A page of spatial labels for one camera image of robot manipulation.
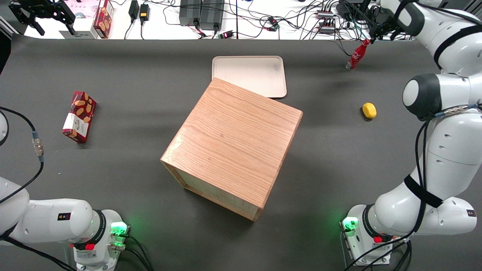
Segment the wood grain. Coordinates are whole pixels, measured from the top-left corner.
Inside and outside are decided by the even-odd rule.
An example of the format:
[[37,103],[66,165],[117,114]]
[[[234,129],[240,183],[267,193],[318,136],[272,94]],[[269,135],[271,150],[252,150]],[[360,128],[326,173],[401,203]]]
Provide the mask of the wood grain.
[[302,115],[214,78],[161,161],[263,209]]

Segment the white tray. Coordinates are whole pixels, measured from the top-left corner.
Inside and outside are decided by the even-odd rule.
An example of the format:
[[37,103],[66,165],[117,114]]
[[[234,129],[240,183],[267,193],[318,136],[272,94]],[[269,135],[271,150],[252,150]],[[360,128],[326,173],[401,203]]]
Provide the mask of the white tray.
[[217,56],[213,58],[214,77],[268,98],[286,96],[283,59],[279,56]]

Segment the yellow object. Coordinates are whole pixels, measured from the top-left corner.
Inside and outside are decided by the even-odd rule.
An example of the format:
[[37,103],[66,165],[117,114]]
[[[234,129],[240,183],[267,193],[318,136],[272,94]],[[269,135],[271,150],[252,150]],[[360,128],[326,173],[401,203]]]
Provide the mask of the yellow object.
[[363,114],[365,114],[365,117],[368,119],[373,119],[376,117],[376,108],[372,103],[365,103],[362,107],[363,109]]

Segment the coca-cola bottle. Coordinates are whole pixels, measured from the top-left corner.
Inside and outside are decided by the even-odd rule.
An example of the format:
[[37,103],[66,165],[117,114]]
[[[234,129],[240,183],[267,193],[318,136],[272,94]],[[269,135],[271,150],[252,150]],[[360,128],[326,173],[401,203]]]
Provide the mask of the coca-cola bottle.
[[355,51],[353,52],[353,54],[351,55],[350,59],[348,60],[348,63],[346,65],[347,69],[349,70],[354,70],[357,68],[358,66],[358,63],[360,62],[360,60],[363,58],[363,56],[365,55],[365,52],[366,52],[366,47],[370,44],[370,40],[369,39],[365,39],[363,41],[363,43],[357,48],[355,49]]

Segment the red box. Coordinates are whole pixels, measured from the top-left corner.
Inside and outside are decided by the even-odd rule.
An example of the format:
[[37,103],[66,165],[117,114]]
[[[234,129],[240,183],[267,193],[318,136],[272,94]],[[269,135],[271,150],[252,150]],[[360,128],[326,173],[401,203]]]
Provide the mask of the red box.
[[94,29],[99,34],[100,38],[107,39],[109,37],[113,16],[114,8],[110,1],[101,0],[94,20]]
[[77,143],[87,141],[94,109],[97,103],[83,91],[74,92],[72,106],[62,128],[62,133]]

